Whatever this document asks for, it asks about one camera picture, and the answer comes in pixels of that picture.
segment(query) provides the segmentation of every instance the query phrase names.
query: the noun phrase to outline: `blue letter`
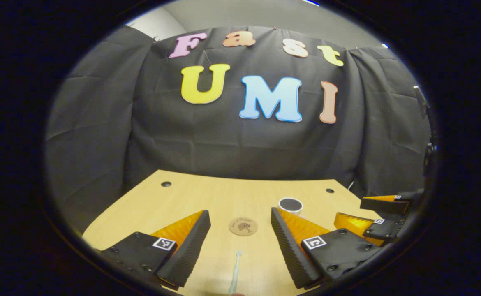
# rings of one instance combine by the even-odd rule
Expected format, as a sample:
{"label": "blue letter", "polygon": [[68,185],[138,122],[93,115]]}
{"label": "blue letter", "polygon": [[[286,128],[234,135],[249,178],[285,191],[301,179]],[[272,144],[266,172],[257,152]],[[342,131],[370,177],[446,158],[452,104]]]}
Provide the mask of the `blue letter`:
{"label": "blue letter", "polygon": [[255,109],[256,102],[259,102],[264,116],[270,118],[280,102],[280,110],[275,114],[278,120],[299,122],[303,119],[297,107],[297,91],[301,86],[301,80],[284,77],[273,92],[258,75],[245,76],[242,82],[246,84],[246,101],[244,109],[239,113],[241,118],[259,117],[259,111]]}

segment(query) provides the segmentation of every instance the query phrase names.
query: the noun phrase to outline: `cork coaster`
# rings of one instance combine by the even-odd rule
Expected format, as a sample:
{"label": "cork coaster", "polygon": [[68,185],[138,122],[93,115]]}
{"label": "cork coaster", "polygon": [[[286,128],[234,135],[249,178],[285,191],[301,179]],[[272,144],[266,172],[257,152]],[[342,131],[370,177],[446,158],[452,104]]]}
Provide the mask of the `cork coaster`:
{"label": "cork coaster", "polygon": [[239,217],[229,223],[229,230],[238,236],[251,236],[257,229],[257,222],[250,218]]}

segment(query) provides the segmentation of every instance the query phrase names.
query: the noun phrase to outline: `cup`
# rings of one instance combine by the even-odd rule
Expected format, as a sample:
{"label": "cup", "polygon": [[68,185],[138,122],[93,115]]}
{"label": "cup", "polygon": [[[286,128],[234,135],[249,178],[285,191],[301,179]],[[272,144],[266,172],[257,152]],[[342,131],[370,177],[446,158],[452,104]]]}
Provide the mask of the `cup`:
{"label": "cup", "polygon": [[303,203],[292,197],[285,197],[279,200],[279,208],[299,216],[301,210],[303,209]]}

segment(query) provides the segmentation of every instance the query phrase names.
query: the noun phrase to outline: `black fabric backdrop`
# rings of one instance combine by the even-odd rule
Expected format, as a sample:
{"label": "black fabric backdrop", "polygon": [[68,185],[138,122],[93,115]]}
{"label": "black fabric backdrop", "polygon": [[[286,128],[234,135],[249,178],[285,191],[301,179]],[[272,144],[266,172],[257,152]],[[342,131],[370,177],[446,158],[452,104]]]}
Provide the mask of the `black fabric backdrop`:
{"label": "black fabric backdrop", "polygon": [[[225,36],[238,30],[252,32],[256,44],[224,47]],[[177,36],[153,44],[121,28],[64,81],[49,119],[46,159],[55,198],[81,232],[157,169],[226,178],[334,178],[346,187],[354,181],[360,197],[423,187],[428,120],[419,115],[417,83],[390,50],[347,51],[298,32],[254,26],[197,32],[208,37],[188,56],[168,58]],[[285,53],[285,38],[303,42],[309,56]],[[318,45],[340,52],[344,66],[327,62]],[[209,66],[220,63],[231,66],[220,98],[203,105],[184,101],[180,71],[203,66],[199,90],[206,91]],[[261,75],[271,90],[283,77],[300,79],[302,121],[282,122],[275,114],[240,118],[246,75]],[[335,124],[319,120],[321,81],[338,87]]]}

